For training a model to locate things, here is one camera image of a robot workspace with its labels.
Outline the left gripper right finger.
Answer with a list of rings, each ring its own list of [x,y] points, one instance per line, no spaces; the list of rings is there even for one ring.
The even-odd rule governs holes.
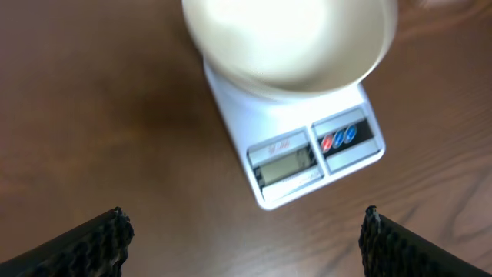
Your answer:
[[[366,277],[491,277],[402,225],[366,208],[358,239]]]

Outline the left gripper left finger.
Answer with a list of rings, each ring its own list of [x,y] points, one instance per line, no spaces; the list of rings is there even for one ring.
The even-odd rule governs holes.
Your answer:
[[[116,207],[1,264],[4,277],[121,277],[134,238],[130,218]]]

